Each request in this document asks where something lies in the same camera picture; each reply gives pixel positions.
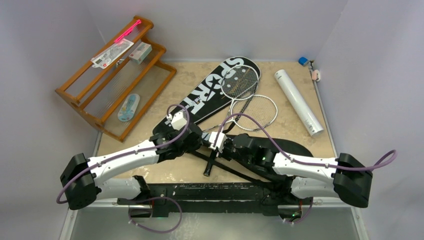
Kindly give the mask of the white shuttlecock tube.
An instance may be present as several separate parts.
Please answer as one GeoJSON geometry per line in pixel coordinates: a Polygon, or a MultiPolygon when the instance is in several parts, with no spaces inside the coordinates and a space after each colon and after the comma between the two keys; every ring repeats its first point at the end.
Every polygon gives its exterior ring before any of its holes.
{"type": "Polygon", "coordinates": [[[298,88],[295,86],[287,72],[284,69],[280,69],[274,74],[274,78],[286,95],[288,101],[297,113],[309,135],[311,137],[317,137],[319,134],[321,134],[324,131],[324,128],[316,118],[309,105],[306,103],[302,94],[299,92],[298,88]]]}

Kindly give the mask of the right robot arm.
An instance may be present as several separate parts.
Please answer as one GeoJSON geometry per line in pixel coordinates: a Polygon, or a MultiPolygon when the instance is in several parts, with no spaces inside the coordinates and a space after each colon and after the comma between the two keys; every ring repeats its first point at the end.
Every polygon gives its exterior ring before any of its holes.
{"type": "Polygon", "coordinates": [[[288,178],[288,185],[280,191],[288,204],[298,199],[332,197],[357,208],[369,206],[373,173],[348,153],[322,158],[280,152],[284,140],[246,133],[227,136],[212,132],[208,144],[222,158],[288,178]]]}

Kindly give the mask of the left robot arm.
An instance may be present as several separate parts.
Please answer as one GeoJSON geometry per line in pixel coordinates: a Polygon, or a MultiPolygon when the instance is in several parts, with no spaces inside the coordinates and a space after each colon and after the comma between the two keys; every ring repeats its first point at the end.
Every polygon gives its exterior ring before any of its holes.
{"type": "Polygon", "coordinates": [[[174,160],[207,143],[210,134],[196,125],[157,132],[132,147],[101,156],[74,155],[60,176],[62,189],[56,202],[80,210],[96,200],[122,198],[146,203],[149,191],[141,176],[119,179],[130,170],[174,160]]]}

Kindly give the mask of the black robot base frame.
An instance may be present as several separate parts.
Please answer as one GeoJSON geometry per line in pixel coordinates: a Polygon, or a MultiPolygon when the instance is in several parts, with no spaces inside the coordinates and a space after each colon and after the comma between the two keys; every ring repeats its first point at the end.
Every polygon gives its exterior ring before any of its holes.
{"type": "Polygon", "coordinates": [[[146,192],[130,199],[108,198],[114,205],[128,207],[130,216],[166,218],[171,213],[262,214],[290,222],[304,217],[313,198],[300,199],[283,185],[262,186],[252,182],[152,183],[146,192]]]}

